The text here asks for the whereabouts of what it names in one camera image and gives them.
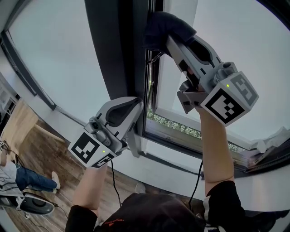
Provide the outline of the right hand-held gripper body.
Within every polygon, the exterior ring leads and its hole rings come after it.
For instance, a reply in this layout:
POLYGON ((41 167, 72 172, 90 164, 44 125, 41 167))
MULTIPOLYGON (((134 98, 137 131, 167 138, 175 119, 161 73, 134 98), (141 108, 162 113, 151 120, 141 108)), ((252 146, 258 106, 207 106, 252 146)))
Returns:
POLYGON ((198 80, 199 92, 188 79, 177 92, 185 113, 203 108, 224 126, 247 114, 259 98, 248 78, 233 62, 220 63, 213 73, 198 80))

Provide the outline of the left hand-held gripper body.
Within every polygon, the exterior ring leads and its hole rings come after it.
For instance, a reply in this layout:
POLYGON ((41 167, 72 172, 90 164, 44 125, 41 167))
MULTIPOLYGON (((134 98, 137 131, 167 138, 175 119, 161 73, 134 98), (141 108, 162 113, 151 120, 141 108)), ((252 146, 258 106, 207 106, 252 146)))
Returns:
POLYGON ((92 117, 78 132, 68 150, 85 167, 100 168, 127 148, 125 139, 117 139, 96 117, 92 117))

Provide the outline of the dark blue cleaning cloth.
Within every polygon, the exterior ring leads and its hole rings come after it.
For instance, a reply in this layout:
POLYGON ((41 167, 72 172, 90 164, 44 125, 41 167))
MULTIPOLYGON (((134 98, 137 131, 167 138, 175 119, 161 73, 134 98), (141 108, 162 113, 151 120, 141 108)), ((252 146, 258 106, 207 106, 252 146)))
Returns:
POLYGON ((167 12, 156 11, 148 18, 143 47, 170 55, 166 47, 169 35, 185 45, 190 45, 194 41, 195 34, 196 31, 182 19, 167 12))

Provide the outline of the person's left forearm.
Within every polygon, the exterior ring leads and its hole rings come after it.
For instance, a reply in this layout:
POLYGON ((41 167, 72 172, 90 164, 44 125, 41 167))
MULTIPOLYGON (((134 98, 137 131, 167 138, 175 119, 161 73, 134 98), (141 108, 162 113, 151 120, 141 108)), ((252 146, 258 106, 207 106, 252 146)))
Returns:
POLYGON ((72 201, 73 205, 78 205, 97 212, 106 172, 106 164, 99 169, 93 167, 86 168, 81 181, 75 189, 72 201))

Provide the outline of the person's right forearm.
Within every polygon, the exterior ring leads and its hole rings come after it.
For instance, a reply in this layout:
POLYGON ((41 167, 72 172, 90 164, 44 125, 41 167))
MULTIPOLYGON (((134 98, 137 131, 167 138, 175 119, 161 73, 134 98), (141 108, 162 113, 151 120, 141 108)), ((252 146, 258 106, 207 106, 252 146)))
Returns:
POLYGON ((226 128, 203 108, 198 108, 203 143, 205 194, 224 181, 234 181, 234 163, 226 128))

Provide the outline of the person's right hand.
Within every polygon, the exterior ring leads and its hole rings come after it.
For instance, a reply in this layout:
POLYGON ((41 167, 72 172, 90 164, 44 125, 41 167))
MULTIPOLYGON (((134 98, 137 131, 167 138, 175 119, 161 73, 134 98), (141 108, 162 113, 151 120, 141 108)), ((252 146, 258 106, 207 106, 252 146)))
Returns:
POLYGON ((187 76, 187 79, 191 82, 194 90, 196 92, 199 92, 199 80, 197 79, 197 77, 194 75, 193 71, 191 70, 190 67, 187 68, 187 71, 186 71, 186 76, 187 76))

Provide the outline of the green hedge outside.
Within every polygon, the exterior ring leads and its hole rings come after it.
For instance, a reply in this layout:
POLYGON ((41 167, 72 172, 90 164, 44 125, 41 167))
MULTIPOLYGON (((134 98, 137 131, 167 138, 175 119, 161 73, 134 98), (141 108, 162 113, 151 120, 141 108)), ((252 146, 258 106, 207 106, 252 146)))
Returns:
POLYGON ((194 138, 197 138, 197 139, 202 139, 202 136, 201 136, 201 132, 196 130, 196 129, 193 129, 191 127, 188 127, 188 126, 185 126, 183 124, 180 124, 180 123, 177 123, 177 122, 174 122, 172 120, 169 120, 167 118, 164 118, 162 116, 159 116, 155 113, 153 113, 153 111, 149 108, 147 110, 147 118, 148 119, 151 119, 155 122, 158 122, 168 128, 171 128, 171 129, 174 129, 176 131, 179 131, 179 132, 182 132, 184 134, 187 134, 191 137, 194 137, 194 138))

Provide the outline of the white crumpled paper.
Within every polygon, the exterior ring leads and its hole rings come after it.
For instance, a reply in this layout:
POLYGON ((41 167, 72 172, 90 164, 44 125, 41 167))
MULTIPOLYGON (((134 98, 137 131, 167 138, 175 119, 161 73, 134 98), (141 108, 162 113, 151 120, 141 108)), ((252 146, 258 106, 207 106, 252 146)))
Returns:
POLYGON ((278 147, 290 138, 290 130, 281 127, 276 133, 268 138, 254 140, 250 149, 257 149, 260 153, 265 153, 270 147, 278 147))

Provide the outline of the light wooden table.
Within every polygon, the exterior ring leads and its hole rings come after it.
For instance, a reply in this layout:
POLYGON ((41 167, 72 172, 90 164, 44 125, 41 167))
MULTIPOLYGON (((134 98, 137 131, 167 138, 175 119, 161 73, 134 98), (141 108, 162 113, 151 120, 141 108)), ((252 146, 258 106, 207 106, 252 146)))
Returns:
POLYGON ((23 99, 20 99, 2 131, 0 139, 8 142, 10 149, 16 152, 19 151, 28 133, 35 128, 57 141, 65 142, 62 138, 37 125, 38 120, 38 115, 25 103, 23 99))

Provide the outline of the grey and white handheld device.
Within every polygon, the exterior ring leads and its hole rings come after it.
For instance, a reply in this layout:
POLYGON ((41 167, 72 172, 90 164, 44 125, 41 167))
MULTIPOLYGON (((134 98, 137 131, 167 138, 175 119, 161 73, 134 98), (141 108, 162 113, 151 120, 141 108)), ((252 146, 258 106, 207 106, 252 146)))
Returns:
POLYGON ((43 197, 24 192, 22 196, 0 195, 0 207, 14 208, 26 214, 46 216, 51 214, 55 206, 43 197))

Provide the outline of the white shelf unit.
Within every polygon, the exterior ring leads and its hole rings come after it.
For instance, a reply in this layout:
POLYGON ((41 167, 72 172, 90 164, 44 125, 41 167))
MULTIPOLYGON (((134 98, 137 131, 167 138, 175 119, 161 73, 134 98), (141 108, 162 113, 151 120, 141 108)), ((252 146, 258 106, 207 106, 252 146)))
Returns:
POLYGON ((0 112, 5 112, 11 116, 18 99, 0 82, 0 112))

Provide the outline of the person's black shirt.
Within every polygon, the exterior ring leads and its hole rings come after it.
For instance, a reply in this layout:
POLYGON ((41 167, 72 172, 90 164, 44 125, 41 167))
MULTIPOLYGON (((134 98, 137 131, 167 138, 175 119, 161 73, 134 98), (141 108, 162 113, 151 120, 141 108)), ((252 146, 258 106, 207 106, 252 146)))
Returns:
POLYGON ((199 218, 183 202, 166 194, 133 193, 102 225, 91 210, 71 207, 65 232, 247 232, 247 219, 235 183, 214 186, 199 218))

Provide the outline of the black office chair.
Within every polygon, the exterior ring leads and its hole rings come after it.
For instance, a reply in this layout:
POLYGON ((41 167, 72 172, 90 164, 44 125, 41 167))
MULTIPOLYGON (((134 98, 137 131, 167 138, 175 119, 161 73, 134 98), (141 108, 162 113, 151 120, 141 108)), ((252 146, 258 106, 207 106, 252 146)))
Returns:
POLYGON ((279 219, 283 219, 290 215, 290 209, 282 211, 245 211, 245 216, 248 218, 250 225, 246 232, 269 232, 279 219))

